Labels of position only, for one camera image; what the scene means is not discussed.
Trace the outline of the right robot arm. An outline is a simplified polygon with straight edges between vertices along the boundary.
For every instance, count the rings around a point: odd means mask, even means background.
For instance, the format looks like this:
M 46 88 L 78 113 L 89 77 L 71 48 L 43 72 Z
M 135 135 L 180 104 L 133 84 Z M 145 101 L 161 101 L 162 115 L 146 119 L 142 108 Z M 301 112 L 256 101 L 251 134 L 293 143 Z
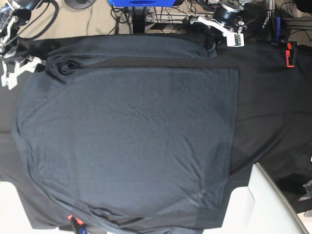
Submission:
M 35 36 L 21 38 L 20 35 L 36 22 L 52 5 L 54 14 L 49 23 Z M 0 9 L 0 61 L 3 74 L 1 85 L 12 90 L 18 84 L 18 76 L 24 72 L 34 73 L 46 66 L 46 61 L 32 55 L 28 42 L 41 37 L 54 23 L 59 5 L 54 0 L 7 0 Z

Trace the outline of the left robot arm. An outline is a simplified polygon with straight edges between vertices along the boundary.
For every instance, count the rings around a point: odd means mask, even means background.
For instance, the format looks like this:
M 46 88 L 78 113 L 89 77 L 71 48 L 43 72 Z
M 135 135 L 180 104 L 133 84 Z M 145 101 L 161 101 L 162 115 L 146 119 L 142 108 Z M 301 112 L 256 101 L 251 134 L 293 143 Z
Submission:
M 198 16 L 190 19 L 190 24 L 204 25 L 208 31 L 209 44 L 216 48 L 222 41 L 228 47 L 243 47 L 245 39 L 243 30 L 246 23 L 240 16 L 241 5 L 235 0 L 220 0 L 211 18 Z

